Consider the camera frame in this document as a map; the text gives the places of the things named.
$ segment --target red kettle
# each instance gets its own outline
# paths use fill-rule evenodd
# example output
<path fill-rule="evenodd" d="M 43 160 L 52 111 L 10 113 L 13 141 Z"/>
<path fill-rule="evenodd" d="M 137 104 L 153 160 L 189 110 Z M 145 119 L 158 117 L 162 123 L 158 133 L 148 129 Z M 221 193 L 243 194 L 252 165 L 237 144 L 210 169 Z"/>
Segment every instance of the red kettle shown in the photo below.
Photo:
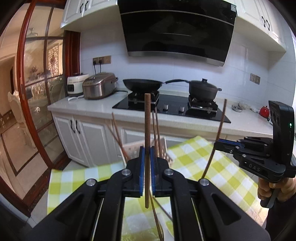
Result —
<path fill-rule="evenodd" d="M 263 116 L 264 118 L 268 118 L 269 117 L 269 109 L 266 107 L 262 107 L 259 111 L 259 115 Z"/>

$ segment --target beige basket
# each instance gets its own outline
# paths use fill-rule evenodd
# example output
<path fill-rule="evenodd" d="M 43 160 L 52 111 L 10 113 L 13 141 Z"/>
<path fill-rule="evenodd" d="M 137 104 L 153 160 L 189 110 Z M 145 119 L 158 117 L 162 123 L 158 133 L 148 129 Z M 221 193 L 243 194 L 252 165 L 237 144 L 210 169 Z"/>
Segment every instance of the beige basket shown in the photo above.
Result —
<path fill-rule="evenodd" d="M 140 147 L 141 146 L 145 147 L 145 141 L 144 140 L 124 144 L 123 148 L 126 151 L 126 153 L 130 156 L 130 158 L 134 159 L 134 158 L 139 157 L 139 152 L 140 152 Z M 154 139 L 151 139 L 151 146 L 154 146 Z M 165 137 L 160 138 L 160 146 L 161 146 L 161 152 L 162 152 L 163 159 L 166 159 L 168 161 L 169 167 L 171 167 L 174 161 L 167 154 L 167 146 L 166 146 Z M 122 161 L 123 161 L 124 165 L 126 166 L 126 161 L 124 159 L 124 155 L 123 155 L 121 149 L 120 149 L 120 153 L 121 153 L 121 156 L 122 156 Z"/>

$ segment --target person's sleeve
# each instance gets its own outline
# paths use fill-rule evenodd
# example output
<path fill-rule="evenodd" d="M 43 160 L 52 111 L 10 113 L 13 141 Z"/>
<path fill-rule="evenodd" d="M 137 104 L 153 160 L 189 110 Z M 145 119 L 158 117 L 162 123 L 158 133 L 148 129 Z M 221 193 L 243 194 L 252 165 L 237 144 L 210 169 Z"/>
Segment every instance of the person's sleeve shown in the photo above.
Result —
<path fill-rule="evenodd" d="M 283 229 L 294 209 L 296 208 L 296 194 L 286 202 L 279 202 L 277 199 L 274 206 L 269 209 L 266 219 L 266 230 L 273 240 Z"/>

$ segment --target black range hood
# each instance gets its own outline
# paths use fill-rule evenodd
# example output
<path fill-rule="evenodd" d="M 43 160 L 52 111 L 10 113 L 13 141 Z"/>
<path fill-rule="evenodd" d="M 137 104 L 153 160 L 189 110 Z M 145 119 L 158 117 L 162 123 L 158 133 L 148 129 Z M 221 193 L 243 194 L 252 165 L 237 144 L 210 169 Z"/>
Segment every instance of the black range hood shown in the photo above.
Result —
<path fill-rule="evenodd" d="M 129 56 L 171 56 L 223 66 L 236 6 L 222 0 L 118 0 Z"/>

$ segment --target checkered tablecloth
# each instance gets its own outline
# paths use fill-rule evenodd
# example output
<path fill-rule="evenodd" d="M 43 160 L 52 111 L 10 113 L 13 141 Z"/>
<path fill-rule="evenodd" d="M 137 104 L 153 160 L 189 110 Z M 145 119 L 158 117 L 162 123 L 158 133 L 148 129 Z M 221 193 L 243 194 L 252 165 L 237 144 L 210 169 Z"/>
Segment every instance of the checkered tablecloth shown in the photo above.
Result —
<path fill-rule="evenodd" d="M 172 168 L 188 179 L 199 180 L 212 148 L 213 145 L 201 137 L 174 146 L 168 150 L 168 154 L 174 160 Z M 87 179 L 94 178 L 102 181 L 123 168 L 122 163 L 115 163 L 74 171 L 52 170 L 47 202 L 48 213 Z M 263 224 L 268 210 L 260 206 L 260 200 L 257 198 L 257 184 L 221 152 L 215 152 L 206 178 L 260 225 Z M 169 198 L 157 198 L 157 201 L 171 215 Z M 157 203 L 154 204 L 156 212 L 162 214 L 168 229 L 172 233 L 172 222 Z M 139 199 L 126 198 L 123 216 L 122 240 L 158 240 L 151 205 L 149 209 L 145 208 L 144 197 Z"/>

